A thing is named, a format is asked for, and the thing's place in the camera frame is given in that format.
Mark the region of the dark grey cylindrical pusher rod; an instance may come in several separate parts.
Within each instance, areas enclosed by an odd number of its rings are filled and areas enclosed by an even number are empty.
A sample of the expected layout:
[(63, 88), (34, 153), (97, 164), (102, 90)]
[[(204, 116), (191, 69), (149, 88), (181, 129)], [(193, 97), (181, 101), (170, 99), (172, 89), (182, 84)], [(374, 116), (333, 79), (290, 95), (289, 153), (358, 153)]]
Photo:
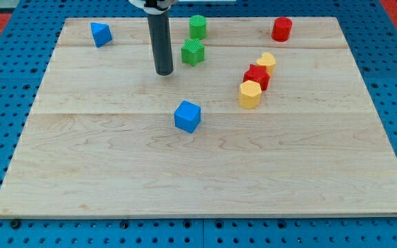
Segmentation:
[(156, 73), (161, 76), (167, 76), (174, 70), (169, 12), (165, 11), (161, 14), (149, 14), (147, 16), (147, 21)]

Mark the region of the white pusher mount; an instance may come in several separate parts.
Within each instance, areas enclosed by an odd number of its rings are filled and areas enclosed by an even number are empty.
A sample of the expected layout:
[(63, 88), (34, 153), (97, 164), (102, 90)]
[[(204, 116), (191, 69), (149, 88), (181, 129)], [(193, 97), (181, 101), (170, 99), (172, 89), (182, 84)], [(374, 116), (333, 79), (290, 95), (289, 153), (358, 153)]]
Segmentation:
[(129, 2), (147, 14), (163, 14), (175, 5), (177, 0), (129, 0)]

